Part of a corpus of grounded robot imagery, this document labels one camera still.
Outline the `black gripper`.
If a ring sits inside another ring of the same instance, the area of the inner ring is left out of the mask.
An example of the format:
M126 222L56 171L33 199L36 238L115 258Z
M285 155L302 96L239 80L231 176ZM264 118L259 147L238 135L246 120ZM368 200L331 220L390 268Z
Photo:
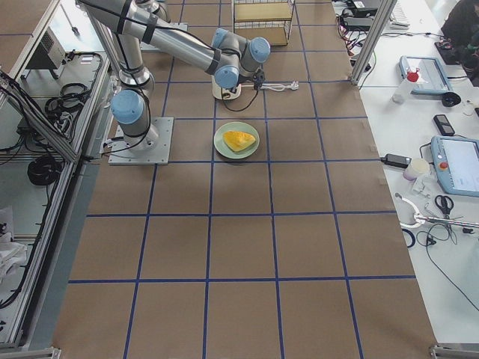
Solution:
M261 89L263 83L265 82L265 73L262 68L258 68L254 73L249 76L239 75L237 86L242 85L243 83L251 82L255 90Z

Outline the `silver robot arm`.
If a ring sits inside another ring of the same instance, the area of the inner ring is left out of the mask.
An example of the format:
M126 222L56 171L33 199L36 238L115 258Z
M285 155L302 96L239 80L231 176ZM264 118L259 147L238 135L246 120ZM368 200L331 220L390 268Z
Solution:
M155 60L169 55L212 76L217 87L233 91L256 79L270 55L263 37L251 40L218 28L211 44L171 23L160 1L81 1L92 21L109 31L100 35L113 45L109 59L119 66L125 88L152 91Z

